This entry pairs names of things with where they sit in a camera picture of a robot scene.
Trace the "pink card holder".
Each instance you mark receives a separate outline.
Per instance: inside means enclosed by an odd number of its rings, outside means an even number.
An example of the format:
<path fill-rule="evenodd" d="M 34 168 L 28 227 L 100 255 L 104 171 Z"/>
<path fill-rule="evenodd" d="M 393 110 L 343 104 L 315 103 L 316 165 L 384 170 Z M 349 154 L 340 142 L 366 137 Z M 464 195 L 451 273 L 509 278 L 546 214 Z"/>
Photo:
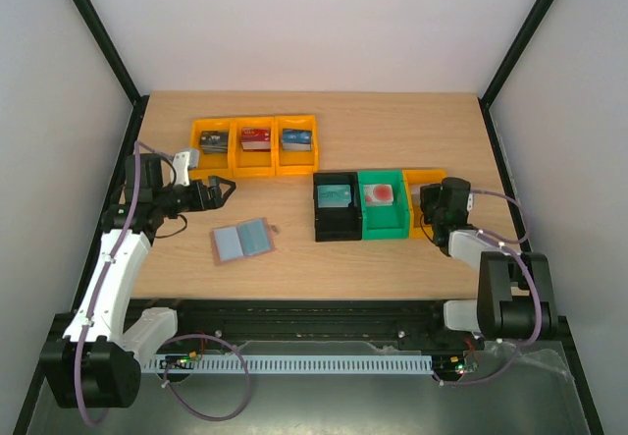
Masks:
<path fill-rule="evenodd" d="M 266 218 L 214 229 L 209 234 L 214 263 L 223 265 L 272 252 L 278 233 L 278 227 Z"/>

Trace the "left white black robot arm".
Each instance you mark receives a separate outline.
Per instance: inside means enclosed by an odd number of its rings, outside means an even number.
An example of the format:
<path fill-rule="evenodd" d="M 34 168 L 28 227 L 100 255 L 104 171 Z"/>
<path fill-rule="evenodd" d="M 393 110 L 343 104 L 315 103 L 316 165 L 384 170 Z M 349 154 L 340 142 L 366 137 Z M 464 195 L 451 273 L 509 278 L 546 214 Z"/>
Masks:
<path fill-rule="evenodd" d="M 101 217 L 100 247 L 80 306 L 63 335 L 44 344 L 43 373 L 61 408 L 127 408 L 141 370 L 178 330 L 168 307 L 144 310 L 127 327 L 131 292 L 158 230 L 168 219 L 221 208 L 236 183 L 195 180 L 197 150 L 172 157 L 134 153 L 125 164 L 124 194 Z"/>

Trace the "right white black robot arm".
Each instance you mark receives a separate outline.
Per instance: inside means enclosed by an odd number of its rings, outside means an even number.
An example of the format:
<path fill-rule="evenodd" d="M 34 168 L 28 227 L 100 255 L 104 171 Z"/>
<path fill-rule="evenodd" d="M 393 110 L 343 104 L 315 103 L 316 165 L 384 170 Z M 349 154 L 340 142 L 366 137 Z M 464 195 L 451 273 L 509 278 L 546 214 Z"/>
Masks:
<path fill-rule="evenodd" d="M 431 228 L 430 242 L 479 274 L 476 300 L 446 302 L 444 315 L 428 324 L 429 339 L 442 349 L 457 342 L 462 331 L 526 345 L 551 339 L 558 314 L 549 261 L 541 253 L 514 250 L 519 240 L 473 226 L 468 216 L 473 196 L 481 193 L 455 177 L 419 188 L 419 225 Z"/>

